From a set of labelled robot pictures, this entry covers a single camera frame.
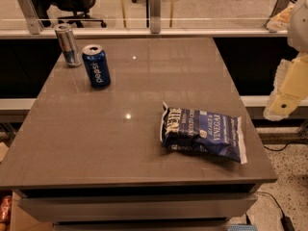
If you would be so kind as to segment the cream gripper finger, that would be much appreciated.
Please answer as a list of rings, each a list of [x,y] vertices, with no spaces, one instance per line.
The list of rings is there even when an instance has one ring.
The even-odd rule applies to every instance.
[[[277,67],[273,91],[263,111],[265,119],[287,118],[308,97],[308,55],[298,55],[291,61],[282,60]]]
[[[269,20],[267,23],[267,29],[270,31],[283,31],[288,28],[290,23],[291,13],[294,6],[290,5],[282,12],[275,15],[273,18]]]

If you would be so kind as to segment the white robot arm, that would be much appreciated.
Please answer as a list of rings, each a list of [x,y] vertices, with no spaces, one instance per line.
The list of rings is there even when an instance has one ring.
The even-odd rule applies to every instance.
[[[297,0],[272,17],[267,29],[286,30],[288,44],[298,52],[292,60],[280,61],[273,91],[263,112],[265,119],[279,121],[287,118],[308,97],[308,0]]]

